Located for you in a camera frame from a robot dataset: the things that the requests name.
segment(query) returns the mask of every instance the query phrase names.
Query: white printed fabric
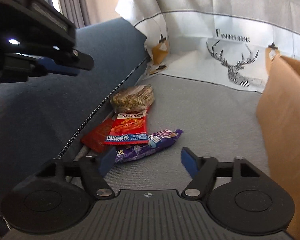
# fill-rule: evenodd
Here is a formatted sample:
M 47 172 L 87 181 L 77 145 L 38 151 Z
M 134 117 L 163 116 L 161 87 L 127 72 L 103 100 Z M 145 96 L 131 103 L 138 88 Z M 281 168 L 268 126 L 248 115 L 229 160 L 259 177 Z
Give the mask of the white printed fabric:
M 116 11 L 151 56 L 167 37 L 165 75 L 262 92 L 269 45 L 300 60 L 300 0 L 119 0 Z

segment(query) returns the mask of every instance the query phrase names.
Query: ribbed gray plate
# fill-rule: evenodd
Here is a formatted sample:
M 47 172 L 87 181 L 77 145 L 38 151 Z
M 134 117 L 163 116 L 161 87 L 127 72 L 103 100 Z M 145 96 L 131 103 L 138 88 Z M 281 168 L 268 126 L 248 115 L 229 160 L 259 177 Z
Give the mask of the ribbed gray plate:
M 198 201 L 180 198 L 176 190 L 122 190 L 98 201 L 76 226 L 35 236 L 15 229 L 2 240 L 288 240 L 285 232 L 243 236 L 214 222 Z

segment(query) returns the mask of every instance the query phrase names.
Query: black circular joint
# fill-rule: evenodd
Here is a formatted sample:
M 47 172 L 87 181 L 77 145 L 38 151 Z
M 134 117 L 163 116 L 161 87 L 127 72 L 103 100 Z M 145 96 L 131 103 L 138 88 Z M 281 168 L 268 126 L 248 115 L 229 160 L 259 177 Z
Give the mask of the black circular joint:
M 270 179 L 241 177 L 214 189 L 208 209 L 222 226 L 245 235 L 266 235 L 287 228 L 294 203 Z
M 60 205 L 62 196 L 52 190 L 37 190 L 25 198 L 25 206 L 33 211 L 49 211 Z
M 82 220 L 93 203 L 84 190 L 65 181 L 37 179 L 20 185 L 4 197 L 1 209 L 11 227 L 26 233 L 65 230 Z
M 235 196 L 238 207 L 250 212 L 261 212 L 272 205 L 271 198 L 258 190 L 246 190 Z

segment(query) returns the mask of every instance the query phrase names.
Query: purple wrapper end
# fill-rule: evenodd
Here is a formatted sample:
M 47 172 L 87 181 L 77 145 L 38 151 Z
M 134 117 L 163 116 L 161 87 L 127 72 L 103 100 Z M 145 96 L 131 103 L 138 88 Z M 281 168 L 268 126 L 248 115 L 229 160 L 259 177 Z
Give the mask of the purple wrapper end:
M 148 136 L 148 144 L 125 145 L 117 147 L 116 163 L 124 163 L 141 159 L 151 154 L 160 152 L 176 142 L 183 133 L 182 130 L 161 130 Z

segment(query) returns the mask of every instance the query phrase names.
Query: gray curtain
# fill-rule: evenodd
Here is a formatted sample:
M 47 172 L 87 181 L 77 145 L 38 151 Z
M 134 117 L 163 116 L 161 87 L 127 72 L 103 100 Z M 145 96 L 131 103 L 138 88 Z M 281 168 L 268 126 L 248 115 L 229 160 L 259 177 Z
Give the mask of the gray curtain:
M 60 0 L 62 14 L 72 21 L 77 28 L 90 25 L 85 0 Z

